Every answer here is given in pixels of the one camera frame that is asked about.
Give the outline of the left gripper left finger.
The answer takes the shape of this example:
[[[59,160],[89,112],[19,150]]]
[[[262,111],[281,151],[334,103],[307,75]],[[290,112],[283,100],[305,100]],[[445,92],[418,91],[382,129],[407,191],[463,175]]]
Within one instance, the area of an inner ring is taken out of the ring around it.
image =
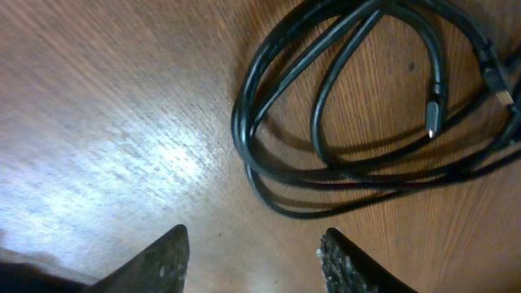
[[[182,293],[190,246],[187,228],[176,225],[119,269],[90,286],[101,293]]]

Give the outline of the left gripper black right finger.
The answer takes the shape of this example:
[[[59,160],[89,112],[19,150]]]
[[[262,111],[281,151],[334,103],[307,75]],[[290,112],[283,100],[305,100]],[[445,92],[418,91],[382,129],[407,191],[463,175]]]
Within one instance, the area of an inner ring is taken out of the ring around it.
[[[317,255],[328,293],[417,293],[336,228],[321,237]]]

